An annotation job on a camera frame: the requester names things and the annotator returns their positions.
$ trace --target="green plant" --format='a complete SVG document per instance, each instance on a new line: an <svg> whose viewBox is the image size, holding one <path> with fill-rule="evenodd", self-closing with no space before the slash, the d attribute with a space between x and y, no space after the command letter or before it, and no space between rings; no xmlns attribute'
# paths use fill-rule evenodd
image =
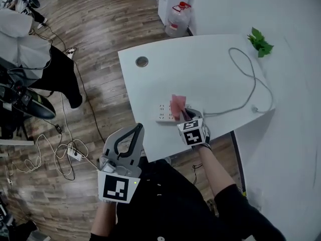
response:
<svg viewBox="0 0 321 241"><path fill-rule="evenodd" d="M265 41L262 33L252 27L252 35L247 35L248 40L252 43L253 47L259 51L258 57L261 58L264 55L270 54L273 46Z"/></svg>

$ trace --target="floor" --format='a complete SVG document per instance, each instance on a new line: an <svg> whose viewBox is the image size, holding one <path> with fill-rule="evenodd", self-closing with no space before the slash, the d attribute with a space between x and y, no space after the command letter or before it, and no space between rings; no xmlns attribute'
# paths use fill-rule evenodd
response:
<svg viewBox="0 0 321 241"><path fill-rule="evenodd" d="M126 87L117 52L129 47L167 39L164 27L157 15L156 0L39 0L39 12L49 18L48 25L65 42L66 47L78 48L74 60L84 81L89 99L94 108L98 127L104 138L119 128L134 124L134 118L126 93ZM54 39L54 45L63 50L63 44L48 29L38 33ZM77 73L79 88L82 85ZM59 93L49 100L55 107L57 117L53 124L63 128L63 143L70 141L65 127ZM72 110L64 98L65 112L73 138L81 139L89 149L89 159L99 158L103 142L100 140L94 117L85 102ZM30 119L29 135L35 139L45 134L55 148L60 135L55 128L39 119ZM97 208L97 172L83 160L73 160L75 181L68 181L58 173L53 153L43 137L39 139L42 166L29 174L14 170L13 185L7 183L4 171L0 173L0 188L9 209L18 223L30 217L40 230L53 240L89 240L90 228ZM225 169L240 186L240 176L230 135L216 139L213 151ZM23 161L36 161L37 146L2 147L8 151L10 160L26 169ZM173 166L188 180L194 181L193 164L199 164L198 156L186 152L173 158ZM64 172L68 172L66 158L62 160ZM203 168L196 170L196 186L205 200L213 198Z"/></svg>

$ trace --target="plastic jug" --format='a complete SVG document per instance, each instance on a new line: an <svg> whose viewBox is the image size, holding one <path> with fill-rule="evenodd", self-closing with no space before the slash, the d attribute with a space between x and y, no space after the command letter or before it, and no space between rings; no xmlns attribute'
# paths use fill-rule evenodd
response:
<svg viewBox="0 0 321 241"><path fill-rule="evenodd" d="M168 24L165 32L172 38L182 37L189 25L191 19L192 8L185 2L180 2L178 6L174 6L168 17Z"/></svg>

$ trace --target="black sleeve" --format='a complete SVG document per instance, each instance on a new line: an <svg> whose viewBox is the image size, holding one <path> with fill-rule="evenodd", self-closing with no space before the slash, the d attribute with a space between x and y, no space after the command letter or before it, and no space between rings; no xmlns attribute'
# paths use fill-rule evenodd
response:
<svg viewBox="0 0 321 241"><path fill-rule="evenodd" d="M105 237L105 236L99 236L99 235L95 235L95 234L91 234L90 235L90 240L89 241L108 241L109 238Z"/></svg>
<svg viewBox="0 0 321 241"><path fill-rule="evenodd" d="M214 200L220 219L239 233L242 239L253 235L257 241L285 240L282 233L248 203L236 185L223 189Z"/></svg>

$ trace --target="white cable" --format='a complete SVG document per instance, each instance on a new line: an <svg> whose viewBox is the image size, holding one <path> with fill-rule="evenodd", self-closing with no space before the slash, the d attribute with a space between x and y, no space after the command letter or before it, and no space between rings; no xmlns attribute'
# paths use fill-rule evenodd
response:
<svg viewBox="0 0 321 241"><path fill-rule="evenodd" d="M36 163L35 163L35 165L33 164L32 161L30 161L29 159L26 159L26 160L25 160L25 166L28 168L28 171L24 171L24 170L19 169L19 168L17 167L17 165L16 165L14 162L12 162L12 163L11 163L11 173L10 173L8 167L5 166L7 178L8 178L8 176L12 176L12 175L14 174L14 169L13 169L14 166L16 167L16 169L17 169L18 171L20 171L20 172L25 172L25 173L29 173L29 172L35 171L35 170L37 170L39 167L41 167L41 165L42 165L42 154L41 154L41 150L40 150L40 147L39 147L39 144L38 144L38 140L39 140L40 137L44 137L45 140L48 142L51 150L52 150L53 153L54 153L54 161L55 161L56 168L57 168L57 170L59 171L59 173L61 173L62 175L64 175L64 176L70 175L70 174L72 173L73 169L71 168L71 169L70 169L70 172L69 172L68 174L63 173L62 171L60 171L60 169L59 169L59 167L58 167L58 165L57 165L56 158L57 158L57 160L63 159L63 158L65 157L65 155L66 155L66 153L67 153L67 151L68 151L69 148L71 148L71 149L73 149L73 150L77 150L77 149L75 149L75 148L73 147L73 145L72 145L73 143L75 143L75 141L79 141L79 142L86 148L86 150L87 150L87 154L86 154L86 155L83 155L83 154L82 154L82 158L85 158L92 166L94 166L94 167L98 170L97 166L94 165L94 164L88 159L88 155L89 155L89 149L88 149L88 147L87 147L80 139L74 139L74 140L72 139L72 134L71 134L70 129L69 129L69 127L68 127L67 118L66 118L65 109L64 109L64 101L63 101L63 98L62 98L62 94L61 94L61 93L60 93L60 96L61 96L61 103L62 103L62 109L63 109L63 113L64 113L64 117L65 117L66 127L67 127L67 130L68 130L69 135L70 135L70 142L69 142L68 144L60 144L60 145L57 147L57 149L54 150L53 147L52 147L52 145L50 144L49 140L47 139L47 137L46 137L44 134L41 134L40 136L38 136L38 138L37 138L37 140L36 140L36 144L37 144L37 147L38 147L39 155L38 155L37 158L36 158ZM64 152L64 154L63 154L62 157L59 157L59 156L57 155L57 151L59 150L60 147L66 147L66 150L65 150L65 152ZM69 156L68 154L67 154L67 158L68 158L69 163L70 163L70 165L71 165L70 156ZM29 168L29 166L27 165L27 162L29 162L29 163L32 165L32 168Z"/></svg>
<svg viewBox="0 0 321 241"><path fill-rule="evenodd" d="M231 55L231 51L232 51L232 50L237 50L237 51L241 52L242 54L244 54L244 55L246 56L246 58L249 60L249 62L250 62L250 64L251 64L251 68L252 68L253 75L250 75L250 74L245 73L245 72L240 68L240 66L238 66L238 64L234 61L234 59L233 59L233 57L232 57L232 55ZM236 108L232 108L232 109L228 109L228 110L225 110L225 111L221 111L221 112L204 112L204 115L208 115L208 116L222 115L222 114L226 114L226 113L231 112L231 111L235 111L235 110L242 109L243 107L245 107L245 106L248 104L250 98L252 97L252 94L254 93L255 88L256 88L256 81L259 81L259 82L269 91L269 93L270 93L270 95L271 95L271 104L270 104L269 109L266 110L266 111L260 111L260 110L258 110L258 108L255 107L255 106L252 108L252 110L253 110L253 112L258 112L258 113L266 113L266 112L270 111L271 108L273 107L273 94L272 94L272 91L267 87L267 85L265 85L259 78L257 78L257 77L255 76L254 67L253 67L253 64L252 64L252 61L251 61L250 57L248 57L248 55L247 55L246 53L244 53L242 50L240 50L240 49L238 49L238 48L235 48L235 47L231 47L231 48L229 49L228 53L229 53L229 56L230 56L231 60L233 61L234 65L242 72L242 74L244 74L245 76L247 76L247 77L249 77L249 78L253 78L253 79L254 79L253 88L252 88L252 90L251 90L251 92L250 92L250 95L248 96L248 98L246 99L246 101L245 101L241 106L236 107Z"/></svg>

